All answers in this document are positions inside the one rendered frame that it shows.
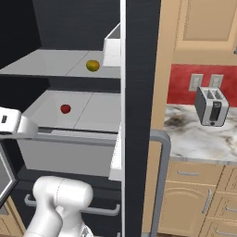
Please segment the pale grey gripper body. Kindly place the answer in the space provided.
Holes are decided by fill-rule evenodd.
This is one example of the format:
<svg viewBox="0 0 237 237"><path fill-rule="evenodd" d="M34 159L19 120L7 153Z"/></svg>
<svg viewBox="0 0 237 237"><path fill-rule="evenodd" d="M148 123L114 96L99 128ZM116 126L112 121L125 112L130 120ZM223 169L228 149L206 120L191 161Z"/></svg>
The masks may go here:
<svg viewBox="0 0 237 237"><path fill-rule="evenodd" d="M34 138L38 134L38 126L29 118L20 119L17 136L20 138Z"/></svg>

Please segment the grey fridge crisper drawer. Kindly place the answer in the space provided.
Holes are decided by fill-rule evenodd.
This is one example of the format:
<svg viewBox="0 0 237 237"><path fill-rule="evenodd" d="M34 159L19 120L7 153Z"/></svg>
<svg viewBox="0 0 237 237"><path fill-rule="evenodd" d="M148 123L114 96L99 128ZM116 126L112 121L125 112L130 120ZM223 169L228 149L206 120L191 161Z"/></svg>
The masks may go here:
<svg viewBox="0 0 237 237"><path fill-rule="evenodd" d="M117 133L39 132L18 140L27 169L107 177Z"/></svg>

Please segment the grey fridge shelf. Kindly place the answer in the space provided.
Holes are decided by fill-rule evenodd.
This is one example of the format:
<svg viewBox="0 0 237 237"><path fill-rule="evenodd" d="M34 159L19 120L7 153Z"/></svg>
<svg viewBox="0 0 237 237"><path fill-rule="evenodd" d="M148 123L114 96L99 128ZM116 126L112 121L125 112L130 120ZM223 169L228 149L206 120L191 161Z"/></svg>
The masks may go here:
<svg viewBox="0 0 237 237"><path fill-rule="evenodd" d="M64 104L68 114L60 110ZM47 90L23 115L43 128L117 132L120 112L120 94Z"/></svg>
<svg viewBox="0 0 237 237"><path fill-rule="evenodd" d="M0 74L119 79L120 68L104 67L103 55L102 51L38 49L0 69ZM88 60L98 61L99 70L89 71Z"/></svg>

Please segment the yellow-green orange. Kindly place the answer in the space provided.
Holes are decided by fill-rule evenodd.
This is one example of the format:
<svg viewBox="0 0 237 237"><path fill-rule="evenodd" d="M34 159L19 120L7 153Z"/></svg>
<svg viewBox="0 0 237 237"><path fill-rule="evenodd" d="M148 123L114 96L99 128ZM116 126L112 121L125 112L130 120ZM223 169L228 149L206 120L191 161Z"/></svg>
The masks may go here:
<svg viewBox="0 0 237 237"><path fill-rule="evenodd" d="M91 72L96 72L100 68L100 64L97 60L88 60L86 62L86 68Z"/></svg>

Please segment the white fridge door bin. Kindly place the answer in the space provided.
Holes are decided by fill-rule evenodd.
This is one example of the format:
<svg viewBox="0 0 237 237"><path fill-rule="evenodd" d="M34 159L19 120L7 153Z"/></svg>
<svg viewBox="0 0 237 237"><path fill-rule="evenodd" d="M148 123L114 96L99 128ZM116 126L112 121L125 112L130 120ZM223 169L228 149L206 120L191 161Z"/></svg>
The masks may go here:
<svg viewBox="0 0 237 237"><path fill-rule="evenodd" d="M120 24L104 39L103 53L103 65L105 67L120 66Z"/></svg>

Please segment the black fridge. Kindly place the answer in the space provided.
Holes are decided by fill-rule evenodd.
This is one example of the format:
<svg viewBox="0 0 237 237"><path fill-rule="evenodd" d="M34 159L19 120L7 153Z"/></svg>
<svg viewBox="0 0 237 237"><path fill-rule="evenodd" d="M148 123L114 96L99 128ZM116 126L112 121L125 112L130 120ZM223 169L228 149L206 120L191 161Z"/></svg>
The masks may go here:
<svg viewBox="0 0 237 237"><path fill-rule="evenodd" d="M120 23L121 0L0 0L0 69L44 47L101 48ZM43 76L0 74L0 106L24 110L48 86Z"/></svg>

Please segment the black fridge door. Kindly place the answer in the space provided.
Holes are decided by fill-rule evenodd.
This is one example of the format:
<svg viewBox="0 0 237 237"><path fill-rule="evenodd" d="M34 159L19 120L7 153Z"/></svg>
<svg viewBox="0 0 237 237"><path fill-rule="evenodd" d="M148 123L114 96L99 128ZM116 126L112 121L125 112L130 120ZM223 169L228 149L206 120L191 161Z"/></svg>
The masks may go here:
<svg viewBox="0 0 237 237"><path fill-rule="evenodd" d="M180 0L121 0L122 237L150 237Z"/></svg>

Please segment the tan base cupboard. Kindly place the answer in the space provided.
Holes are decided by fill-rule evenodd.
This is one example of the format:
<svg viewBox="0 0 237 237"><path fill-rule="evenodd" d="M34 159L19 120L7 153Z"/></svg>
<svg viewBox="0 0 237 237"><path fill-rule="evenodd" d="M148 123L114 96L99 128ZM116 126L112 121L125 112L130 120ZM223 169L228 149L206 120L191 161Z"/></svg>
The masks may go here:
<svg viewBox="0 0 237 237"><path fill-rule="evenodd" d="M0 208L0 237L23 237L25 226L11 197Z"/></svg>

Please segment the tan base cupboard door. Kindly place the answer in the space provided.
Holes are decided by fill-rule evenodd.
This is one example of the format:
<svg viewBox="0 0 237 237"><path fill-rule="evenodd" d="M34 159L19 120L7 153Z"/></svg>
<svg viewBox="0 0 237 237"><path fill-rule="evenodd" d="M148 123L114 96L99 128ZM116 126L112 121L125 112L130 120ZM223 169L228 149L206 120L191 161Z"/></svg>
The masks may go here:
<svg viewBox="0 0 237 237"><path fill-rule="evenodd" d="M207 213L206 211L202 214L202 210L209 189L212 190L213 196L216 191L215 185L167 181L158 232L198 237Z"/></svg>

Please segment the silver toaster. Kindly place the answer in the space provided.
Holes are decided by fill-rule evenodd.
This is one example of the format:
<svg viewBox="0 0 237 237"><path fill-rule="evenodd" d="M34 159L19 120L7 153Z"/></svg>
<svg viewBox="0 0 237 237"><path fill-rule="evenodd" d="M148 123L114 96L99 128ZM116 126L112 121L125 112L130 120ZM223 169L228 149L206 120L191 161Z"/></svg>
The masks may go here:
<svg viewBox="0 0 237 237"><path fill-rule="evenodd" d="M203 126L222 127L230 104L218 87L198 87L194 107Z"/></svg>

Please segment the tan drawer front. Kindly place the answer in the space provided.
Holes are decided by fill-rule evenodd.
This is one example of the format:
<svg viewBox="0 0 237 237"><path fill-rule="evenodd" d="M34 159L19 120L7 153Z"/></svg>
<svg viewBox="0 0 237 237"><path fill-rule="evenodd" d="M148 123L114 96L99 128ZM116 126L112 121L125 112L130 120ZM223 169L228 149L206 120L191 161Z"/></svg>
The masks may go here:
<svg viewBox="0 0 237 237"><path fill-rule="evenodd" d="M182 176L177 173L177 170L183 172L199 172L200 174L199 176ZM222 165L170 161L168 164L167 180L217 185L222 170Z"/></svg>
<svg viewBox="0 0 237 237"><path fill-rule="evenodd" d="M216 234L215 230L228 233L237 233L237 221L207 218L199 234L199 237L230 237Z"/></svg>
<svg viewBox="0 0 237 237"><path fill-rule="evenodd" d="M237 167L226 168L227 183L225 191L230 193L237 193Z"/></svg>
<svg viewBox="0 0 237 237"><path fill-rule="evenodd" d="M237 209L237 194L216 192L208 209L207 216L209 218L237 221L237 213L227 211L226 207Z"/></svg>

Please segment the grey wall outlet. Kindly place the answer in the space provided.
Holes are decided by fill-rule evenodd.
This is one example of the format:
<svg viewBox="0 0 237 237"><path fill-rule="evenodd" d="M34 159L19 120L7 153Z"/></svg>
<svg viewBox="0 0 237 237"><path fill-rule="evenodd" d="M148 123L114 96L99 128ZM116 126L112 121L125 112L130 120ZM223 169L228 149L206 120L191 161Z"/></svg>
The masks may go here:
<svg viewBox="0 0 237 237"><path fill-rule="evenodd" d="M212 74L209 82L209 86L214 88L219 88L223 80L223 75L221 74Z"/></svg>
<svg viewBox="0 0 237 237"><path fill-rule="evenodd" d="M203 74L192 74L190 79L189 91L195 92L201 86Z"/></svg>

